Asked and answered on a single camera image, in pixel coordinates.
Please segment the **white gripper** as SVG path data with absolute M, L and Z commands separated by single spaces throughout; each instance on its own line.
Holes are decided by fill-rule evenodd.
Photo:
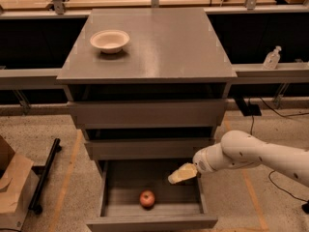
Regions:
M 199 150 L 192 160 L 193 163 L 185 163 L 168 176 L 170 184 L 174 185 L 192 179 L 197 176 L 198 172 L 206 174 L 226 169 L 232 163 L 232 160 L 223 153 L 220 143 Z

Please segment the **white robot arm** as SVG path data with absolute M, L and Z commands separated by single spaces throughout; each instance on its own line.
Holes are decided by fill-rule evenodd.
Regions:
M 309 186 L 309 152 L 264 142 L 240 130 L 226 132 L 217 144 L 199 150 L 192 163 L 185 163 L 169 177 L 176 184 L 221 169 L 265 165 L 306 187 Z

